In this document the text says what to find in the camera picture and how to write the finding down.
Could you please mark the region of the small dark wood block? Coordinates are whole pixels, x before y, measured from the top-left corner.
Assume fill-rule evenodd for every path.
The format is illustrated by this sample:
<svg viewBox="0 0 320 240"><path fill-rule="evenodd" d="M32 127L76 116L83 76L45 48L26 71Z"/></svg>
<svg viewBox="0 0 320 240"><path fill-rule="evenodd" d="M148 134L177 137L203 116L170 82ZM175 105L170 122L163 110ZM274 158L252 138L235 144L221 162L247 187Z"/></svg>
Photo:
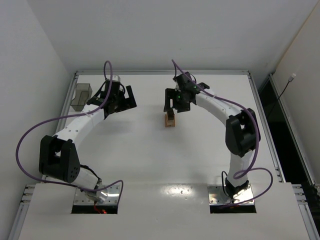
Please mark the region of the small dark wood block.
<svg viewBox="0 0 320 240"><path fill-rule="evenodd" d="M171 111L171 112L167 112L167 116L168 116L168 118L173 118L174 117L174 112L173 111Z"/></svg>

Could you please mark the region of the grey plastic block box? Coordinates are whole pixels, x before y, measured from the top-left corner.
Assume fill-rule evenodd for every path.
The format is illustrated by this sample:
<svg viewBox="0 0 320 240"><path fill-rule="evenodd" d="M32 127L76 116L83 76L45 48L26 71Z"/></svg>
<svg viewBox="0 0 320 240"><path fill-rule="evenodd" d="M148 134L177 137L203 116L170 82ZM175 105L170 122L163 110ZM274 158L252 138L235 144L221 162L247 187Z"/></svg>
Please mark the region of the grey plastic block box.
<svg viewBox="0 0 320 240"><path fill-rule="evenodd" d="M91 85L89 83L77 83L70 106L75 112L81 112L91 97Z"/></svg>

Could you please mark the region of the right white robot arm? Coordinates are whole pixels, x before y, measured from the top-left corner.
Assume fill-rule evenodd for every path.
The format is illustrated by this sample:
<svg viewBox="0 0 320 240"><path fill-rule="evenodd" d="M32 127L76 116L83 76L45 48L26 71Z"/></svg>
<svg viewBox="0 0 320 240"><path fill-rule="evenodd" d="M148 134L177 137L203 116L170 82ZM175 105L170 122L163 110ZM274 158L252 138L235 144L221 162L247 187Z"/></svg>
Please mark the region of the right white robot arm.
<svg viewBox="0 0 320 240"><path fill-rule="evenodd" d="M173 81L175 88L165 90L165 126L175 126L175 114L190 111L191 104L207 110L225 126L230 165L223 187L224 193L232 198L249 186L248 172L257 159L261 136L255 112L216 96L204 82L192 81L189 72L174 76Z"/></svg>

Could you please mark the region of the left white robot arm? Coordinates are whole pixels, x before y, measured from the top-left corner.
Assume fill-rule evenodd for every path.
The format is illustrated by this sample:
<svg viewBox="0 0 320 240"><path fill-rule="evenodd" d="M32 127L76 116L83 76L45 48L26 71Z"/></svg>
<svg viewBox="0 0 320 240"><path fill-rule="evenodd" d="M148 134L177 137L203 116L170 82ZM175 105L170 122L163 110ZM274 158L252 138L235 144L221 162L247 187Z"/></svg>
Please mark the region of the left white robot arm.
<svg viewBox="0 0 320 240"><path fill-rule="evenodd" d="M94 95L77 109L73 120L53 136L40 141L39 172L62 184L74 185L93 201L101 202L106 193L102 179L80 163L77 148L87 135L109 115L137 107L130 85L106 79Z"/></svg>

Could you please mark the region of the light long wood block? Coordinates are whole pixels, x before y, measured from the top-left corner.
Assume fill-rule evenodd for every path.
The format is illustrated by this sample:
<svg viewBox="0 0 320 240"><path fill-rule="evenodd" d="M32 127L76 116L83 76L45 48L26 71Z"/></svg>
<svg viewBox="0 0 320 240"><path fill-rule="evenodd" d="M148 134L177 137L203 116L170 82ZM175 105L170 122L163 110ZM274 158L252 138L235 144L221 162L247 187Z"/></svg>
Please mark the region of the light long wood block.
<svg viewBox="0 0 320 240"><path fill-rule="evenodd" d="M172 120L172 126L175 127L176 126L176 115L173 115L173 120Z"/></svg>
<svg viewBox="0 0 320 240"><path fill-rule="evenodd" d="M164 115L164 126L166 128L169 127L169 125L168 125L168 115L167 114Z"/></svg>

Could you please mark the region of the dark wood arch block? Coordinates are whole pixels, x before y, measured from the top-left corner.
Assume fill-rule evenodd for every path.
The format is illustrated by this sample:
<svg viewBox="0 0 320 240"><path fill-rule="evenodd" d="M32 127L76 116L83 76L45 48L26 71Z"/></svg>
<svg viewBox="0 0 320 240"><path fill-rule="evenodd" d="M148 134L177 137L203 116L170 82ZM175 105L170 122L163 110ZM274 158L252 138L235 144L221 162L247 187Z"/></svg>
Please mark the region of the dark wood arch block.
<svg viewBox="0 0 320 240"><path fill-rule="evenodd" d="M175 120L175 117L174 116L166 116L166 121L167 122L173 122Z"/></svg>

